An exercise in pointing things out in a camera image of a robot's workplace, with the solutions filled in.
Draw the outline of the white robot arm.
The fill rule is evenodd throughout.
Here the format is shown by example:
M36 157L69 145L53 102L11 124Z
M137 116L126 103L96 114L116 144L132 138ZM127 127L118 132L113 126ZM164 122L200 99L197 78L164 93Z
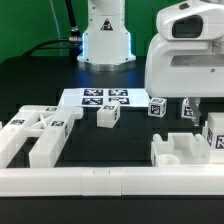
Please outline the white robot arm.
M115 71L131 63L124 0L88 0L81 67ZM224 0L184 0L160 10L145 65L152 97L187 97L194 115L202 98L224 97Z

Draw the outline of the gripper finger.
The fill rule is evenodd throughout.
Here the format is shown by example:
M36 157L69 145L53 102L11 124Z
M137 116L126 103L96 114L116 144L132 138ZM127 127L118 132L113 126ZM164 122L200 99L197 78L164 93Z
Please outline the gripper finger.
M195 126L198 126L200 123L200 116L201 116L201 113L199 110L200 99L196 97L189 97L188 103L193 112L192 122Z

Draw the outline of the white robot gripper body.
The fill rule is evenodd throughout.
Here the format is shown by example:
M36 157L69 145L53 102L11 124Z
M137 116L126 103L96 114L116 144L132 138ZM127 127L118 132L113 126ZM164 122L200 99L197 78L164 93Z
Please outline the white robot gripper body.
M144 84L152 97L224 97L224 54L214 53L211 41L167 41L156 34Z

